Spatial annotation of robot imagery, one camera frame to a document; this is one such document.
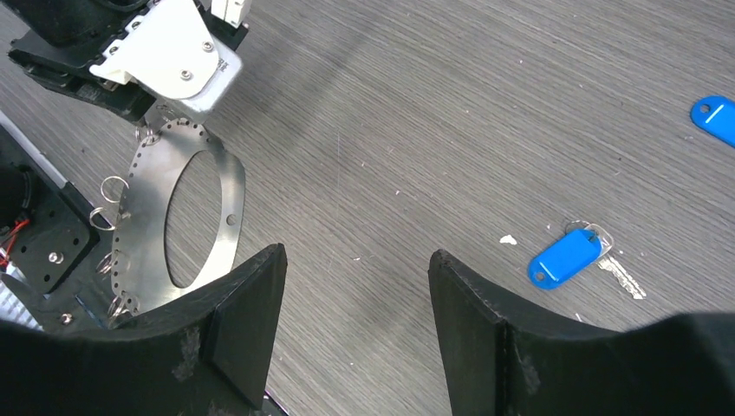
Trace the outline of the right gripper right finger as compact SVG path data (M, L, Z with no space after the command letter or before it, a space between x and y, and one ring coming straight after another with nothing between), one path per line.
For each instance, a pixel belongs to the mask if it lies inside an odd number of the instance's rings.
M734 316L615 332L545 309L445 250L428 281L456 415L731 415Z

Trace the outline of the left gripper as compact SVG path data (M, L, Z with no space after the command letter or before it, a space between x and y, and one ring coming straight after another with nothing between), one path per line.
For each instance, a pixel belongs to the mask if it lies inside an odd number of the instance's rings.
M150 1L8 1L6 7L28 27L11 44L9 58L47 90L95 105L132 123L140 123L149 109L165 101L134 82L106 81L89 71L101 63L107 46L125 37L125 27ZM214 28L211 3L193 1L208 28ZM240 46L248 33L229 34L230 45Z

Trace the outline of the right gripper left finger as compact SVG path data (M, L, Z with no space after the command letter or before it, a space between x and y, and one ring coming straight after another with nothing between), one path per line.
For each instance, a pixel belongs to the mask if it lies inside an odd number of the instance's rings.
M281 415L266 392L287 269L272 244L118 328L1 326L4 415Z

